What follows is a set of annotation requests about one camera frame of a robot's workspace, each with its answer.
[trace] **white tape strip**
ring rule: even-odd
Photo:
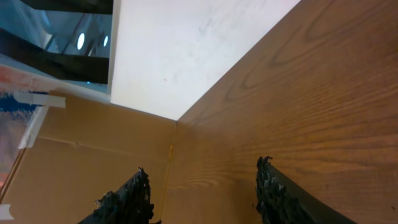
[[[14,217],[10,214],[11,205],[0,205],[0,220],[13,220]]]
[[[32,116],[30,117],[25,133],[19,143],[18,149],[32,147],[35,143],[36,136],[40,131],[40,127],[44,121],[45,115],[49,110],[48,106],[37,106]]]
[[[55,106],[65,108],[65,97],[49,96],[45,94],[14,92],[14,98],[19,103],[30,105]]]

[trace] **cardboard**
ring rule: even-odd
[[[66,97],[66,108],[50,108],[33,148],[25,149],[1,202],[15,220],[2,223],[77,223],[138,167],[149,174],[153,220],[160,219],[175,122],[52,95]]]

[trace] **white panel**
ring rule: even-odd
[[[179,119],[298,2],[121,0],[111,102]]]

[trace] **white light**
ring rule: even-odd
[[[77,49],[80,50],[85,42],[85,34],[81,33],[79,39],[77,40]]]
[[[108,43],[108,36],[105,37],[105,40],[104,40],[104,47],[106,46],[107,43]]]

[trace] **wooden table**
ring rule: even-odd
[[[398,222],[398,1],[303,0],[177,123],[164,223],[261,223],[256,160]]]

